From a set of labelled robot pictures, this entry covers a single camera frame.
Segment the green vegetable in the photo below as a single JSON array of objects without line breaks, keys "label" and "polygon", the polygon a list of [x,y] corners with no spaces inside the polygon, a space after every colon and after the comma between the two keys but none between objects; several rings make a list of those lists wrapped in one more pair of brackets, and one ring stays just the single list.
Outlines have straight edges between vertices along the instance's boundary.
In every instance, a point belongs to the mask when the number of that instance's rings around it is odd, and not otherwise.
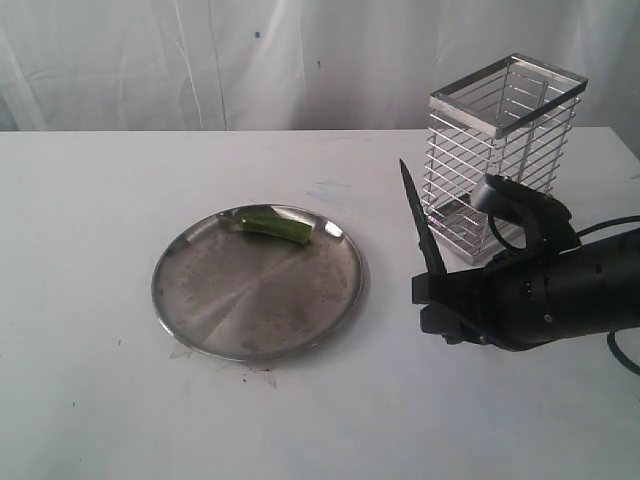
[{"label": "green vegetable", "polygon": [[275,215],[245,213],[237,217],[245,232],[264,233],[274,237],[306,245],[311,238],[311,225]]}]

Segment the stainless steel plate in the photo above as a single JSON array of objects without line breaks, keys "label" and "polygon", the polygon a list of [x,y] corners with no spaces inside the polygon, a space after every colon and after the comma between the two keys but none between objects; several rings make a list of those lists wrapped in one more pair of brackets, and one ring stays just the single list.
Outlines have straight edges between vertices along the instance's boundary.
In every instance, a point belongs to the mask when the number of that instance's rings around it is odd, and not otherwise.
[{"label": "stainless steel plate", "polygon": [[[247,233],[229,218],[273,214],[313,226],[298,245]],[[178,236],[156,266],[152,297],[180,342],[233,360],[263,360],[316,345],[353,310],[363,286],[353,241],[330,220],[279,205],[239,207]]]}]

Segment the white curtain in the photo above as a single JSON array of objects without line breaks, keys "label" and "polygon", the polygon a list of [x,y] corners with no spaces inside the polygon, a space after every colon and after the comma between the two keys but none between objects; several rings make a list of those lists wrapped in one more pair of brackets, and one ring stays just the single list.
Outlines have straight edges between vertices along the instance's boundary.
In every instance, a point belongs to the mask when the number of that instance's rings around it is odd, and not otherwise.
[{"label": "white curtain", "polygon": [[430,91],[521,52],[589,77],[578,123],[638,152],[639,4],[0,0],[0,126],[423,128]]}]

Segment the wire basket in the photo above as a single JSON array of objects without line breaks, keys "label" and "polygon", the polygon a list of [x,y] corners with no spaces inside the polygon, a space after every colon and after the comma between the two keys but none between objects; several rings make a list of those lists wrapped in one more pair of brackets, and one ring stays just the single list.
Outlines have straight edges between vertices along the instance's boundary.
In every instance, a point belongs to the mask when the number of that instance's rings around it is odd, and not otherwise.
[{"label": "wire basket", "polygon": [[[579,75],[510,55],[429,98],[429,148],[422,197],[436,235],[475,263],[495,251],[487,216],[469,203],[485,173],[550,193],[578,95]],[[496,222],[505,238],[517,228]]]}]

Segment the white tabletop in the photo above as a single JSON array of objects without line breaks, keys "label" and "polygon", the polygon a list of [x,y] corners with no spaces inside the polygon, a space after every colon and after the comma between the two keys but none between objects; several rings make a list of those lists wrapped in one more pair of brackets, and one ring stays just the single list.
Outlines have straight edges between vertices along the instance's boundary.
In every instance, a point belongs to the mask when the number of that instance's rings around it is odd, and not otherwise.
[{"label": "white tabletop", "polygon": [[[420,333],[397,159],[417,176],[425,142],[0,135],[0,478],[637,479],[640,381],[603,335],[509,353]],[[574,130],[563,164],[577,228],[638,213],[640,163],[611,130]],[[178,233],[255,202],[329,216],[371,274],[354,322],[271,371],[191,355],[149,293]]]}]

